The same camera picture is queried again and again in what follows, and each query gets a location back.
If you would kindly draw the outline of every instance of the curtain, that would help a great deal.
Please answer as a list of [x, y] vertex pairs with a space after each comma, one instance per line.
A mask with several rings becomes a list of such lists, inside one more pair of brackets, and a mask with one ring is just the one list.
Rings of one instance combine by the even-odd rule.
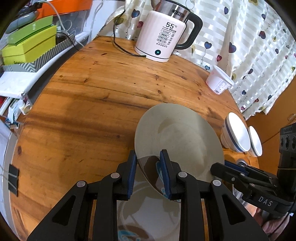
[[[116, 37], [137, 40], [149, 11], [159, 0], [126, 0], [117, 22]], [[269, 112], [295, 76], [296, 44], [279, 15], [264, 0], [177, 0], [203, 21], [192, 46], [176, 54], [211, 72], [221, 67], [234, 81], [229, 88], [245, 119]], [[117, 9], [99, 35], [113, 36]], [[184, 42], [193, 23], [179, 43]]]

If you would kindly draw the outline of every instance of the wooden table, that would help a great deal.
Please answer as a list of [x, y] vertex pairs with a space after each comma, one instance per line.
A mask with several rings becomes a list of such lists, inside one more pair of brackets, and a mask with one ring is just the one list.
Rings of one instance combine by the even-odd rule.
[[[133, 41], [117, 39], [133, 52]], [[114, 172], [134, 148], [141, 116], [159, 103], [181, 104], [199, 113], [221, 134], [229, 112], [242, 115], [228, 91], [213, 93], [208, 72], [171, 56], [167, 63], [129, 56], [99, 37], [72, 56], [34, 104], [16, 146], [19, 197], [11, 196], [21, 240], [78, 181], [95, 182]], [[256, 158], [224, 149], [258, 167]]]

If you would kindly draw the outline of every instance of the kettle handle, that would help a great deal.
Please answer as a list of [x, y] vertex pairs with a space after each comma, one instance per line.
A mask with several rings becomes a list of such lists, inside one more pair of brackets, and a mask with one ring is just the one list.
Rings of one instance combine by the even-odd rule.
[[186, 40], [186, 42], [183, 44], [177, 44], [175, 49], [189, 48], [192, 45], [192, 43], [194, 42], [194, 40], [196, 39], [200, 30], [202, 29], [202, 20], [200, 19], [199, 16], [195, 15], [194, 13], [190, 13], [188, 20], [193, 22], [194, 27], [193, 27], [188, 39]]

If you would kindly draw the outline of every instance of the white kettle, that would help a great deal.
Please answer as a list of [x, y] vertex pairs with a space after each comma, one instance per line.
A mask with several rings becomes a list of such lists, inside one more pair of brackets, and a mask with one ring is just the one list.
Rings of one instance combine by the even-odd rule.
[[[185, 43], [177, 44], [188, 20], [194, 28]], [[188, 8], [171, 0], [160, 0], [148, 13], [134, 49], [148, 59], [167, 62], [174, 49], [189, 48], [201, 28], [202, 20]]]

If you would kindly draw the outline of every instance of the shelf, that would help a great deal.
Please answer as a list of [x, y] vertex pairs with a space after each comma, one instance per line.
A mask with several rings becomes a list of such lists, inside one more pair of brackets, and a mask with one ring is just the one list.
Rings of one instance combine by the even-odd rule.
[[[89, 36], [89, 32], [82, 32], [75, 36], [79, 42], [84, 41]], [[44, 66], [42, 66], [36, 73], [31, 72], [4, 72], [0, 77], [0, 96], [12, 97], [20, 99], [26, 94], [36, 81], [43, 75], [43, 73], [63, 54], [69, 51], [73, 46], [63, 50]]]

